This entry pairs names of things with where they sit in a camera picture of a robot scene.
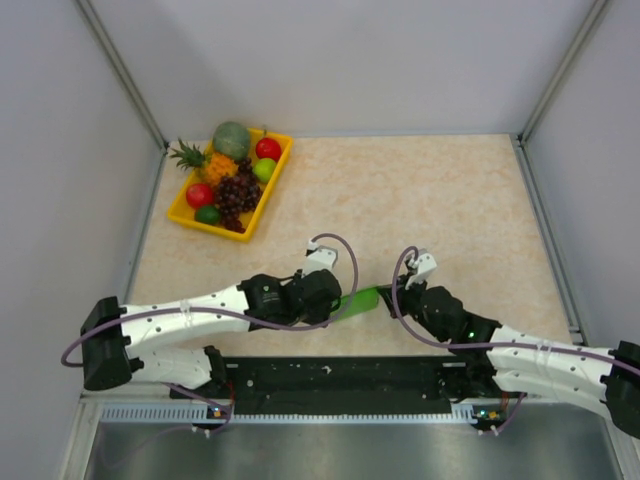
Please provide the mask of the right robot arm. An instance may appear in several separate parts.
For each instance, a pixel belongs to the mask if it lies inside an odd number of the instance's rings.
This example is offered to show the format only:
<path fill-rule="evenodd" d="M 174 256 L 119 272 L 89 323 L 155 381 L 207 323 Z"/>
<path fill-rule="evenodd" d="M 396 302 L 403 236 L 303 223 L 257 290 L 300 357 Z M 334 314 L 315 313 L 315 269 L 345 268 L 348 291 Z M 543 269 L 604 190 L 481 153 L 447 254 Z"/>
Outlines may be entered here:
<path fill-rule="evenodd" d="M 377 292 L 414 339 L 464 359 L 474 393 L 498 389 L 556 400 L 638 437 L 638 344 L 593 348 L 545 340 L 466 310 L 444 287 L 385 285 Z"/>

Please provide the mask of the green paper box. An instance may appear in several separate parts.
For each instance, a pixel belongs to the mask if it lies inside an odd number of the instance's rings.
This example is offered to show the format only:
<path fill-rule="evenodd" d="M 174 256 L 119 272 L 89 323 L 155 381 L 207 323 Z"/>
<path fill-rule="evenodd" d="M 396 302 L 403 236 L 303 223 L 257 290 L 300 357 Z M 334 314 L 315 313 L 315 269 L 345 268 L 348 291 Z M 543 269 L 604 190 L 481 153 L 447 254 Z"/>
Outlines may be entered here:
<path fill-rule="evenodd" d="M 351 317 L 373 311 L 379 304 L 380 296 L 375 287 L 358 290 L 353 296 L 350 294 L 340 299 L 335 312 L 335 321 L 346 320 Z"/>

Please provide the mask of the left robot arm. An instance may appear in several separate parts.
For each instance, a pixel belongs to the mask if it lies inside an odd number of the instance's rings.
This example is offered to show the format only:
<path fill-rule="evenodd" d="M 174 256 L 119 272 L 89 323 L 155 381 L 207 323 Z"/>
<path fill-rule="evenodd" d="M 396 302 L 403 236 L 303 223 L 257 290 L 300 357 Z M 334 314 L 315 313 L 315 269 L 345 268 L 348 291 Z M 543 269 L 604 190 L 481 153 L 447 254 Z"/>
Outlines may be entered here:
<path fill-rule="evenodd" d="M 342 290 L 327 269 L 283 279 L 258 274 L 209 295 L 178 302 L 124 306 L 99 300 L 80 333 L 83 386 L 104 391 L 131 381 L 173 383 L 216 396 L 227 374 L 209 347 L 180 350 L 178 344 L 221 333 L 259 328 L 290 330 L 318 325 L 338 308 Z"/>

